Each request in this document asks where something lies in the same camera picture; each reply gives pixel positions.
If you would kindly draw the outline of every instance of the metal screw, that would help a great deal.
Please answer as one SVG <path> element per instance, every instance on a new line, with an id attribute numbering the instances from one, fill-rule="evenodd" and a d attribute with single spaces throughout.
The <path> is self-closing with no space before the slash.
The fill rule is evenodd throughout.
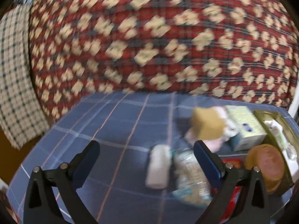
<path id="1" fill-rule="evenodd" d="M 228 169 L 232 169 L 233 168 L 233 164 L 231 162 L 227 162 L 225 164 L 225 166 L 228 168 Z"/>
<path id="2" fill-rule="evenodd" d="M 256 171 L 257 173 L 261 170 L 259 166 L 254 166 L 253 170 Z"/>
<path id="3" fill-rule="evenodd" d="M 66 169 L 68 167 L 68 164 L 66 162 L 60 164 L 61 169 Z"/>
<path id="4" fill-rule="evenodd" d="M 40 170 L 40 167 L 39 167 L 39 166 L 36 166 L 36 167 L 33 169 L 33 172 L 34 172 L 34 173 L 37 173 L 39 170 Z"/>

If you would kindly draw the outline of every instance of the brown floor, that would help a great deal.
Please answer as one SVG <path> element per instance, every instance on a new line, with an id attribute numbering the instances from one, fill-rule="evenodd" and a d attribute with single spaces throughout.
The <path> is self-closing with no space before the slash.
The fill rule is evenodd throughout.
<path id="1" fill-rule="evenodd" d="M 7 184 L 10 183 L 20 164 L 39 139 L 40 137 L 37 137 L 29 141 L 21 148 L 21 150 L 18 150 L 11 146 L 0 128 L 0 178 L 4 182 Z"/>

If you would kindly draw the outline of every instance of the red plaid fabric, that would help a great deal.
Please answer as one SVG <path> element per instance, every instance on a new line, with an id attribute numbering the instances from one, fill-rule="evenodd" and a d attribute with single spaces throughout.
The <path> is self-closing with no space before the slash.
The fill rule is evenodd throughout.
<path id="1" fill-rule="evenodd" d="M 178 91 L 288 108 L 298 30 L 279 0 L 34 0 L 36 90 L 59 118 L 96 91 Z"/>

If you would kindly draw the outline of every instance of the rectangular tray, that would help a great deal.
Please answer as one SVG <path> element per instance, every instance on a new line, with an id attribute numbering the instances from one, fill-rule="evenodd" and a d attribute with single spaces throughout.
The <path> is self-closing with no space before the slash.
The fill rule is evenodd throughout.
<path id="1" fill-rule="evenodd" d="M 265 131 L 267 132 L 267 136 L 265 137 L 262 144 L 271 144 L 281 152 L 275 137 L 269 131 L 268 127 L 264 124 L 264 120 L 274 119 L 283 127 L 283 133 L 286 136 L 287 140 L 290 142 L 290 144 L 292 144 L 296 148 L 296 151 L 299 152 L 299 139 L 296 133 L 294 132 L 294 130 L 292 129 L 292 127 L 288 124 L 286 119 L 281 114 L 277 112 L 266 111 L 266 110 L 254 110 L 253 114 L 255 115 L 255 117 L 258 119 L 258 121 L 261 123 L 261 125 L 264 127 Z M 284 158 L 283 160 L 285 164 L 284 176 L 282 178 L 280 186 L 276 191 L 276 194 L 279 195 L 285 193 L 294 184 L 292 181 L 292 177 L 288 165 L 286 164 Z"/>

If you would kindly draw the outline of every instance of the clear plastic package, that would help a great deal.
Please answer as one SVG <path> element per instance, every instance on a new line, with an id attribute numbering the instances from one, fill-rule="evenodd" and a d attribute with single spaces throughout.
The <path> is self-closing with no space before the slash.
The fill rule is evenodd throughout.
<path id="1" fill-rule="evenodd" d="M 210 184 L 192 150 L 173 153 L 177 190 L 173 195 L 180 201 L 197 207 L 207 207 L 211 200 Z"/>

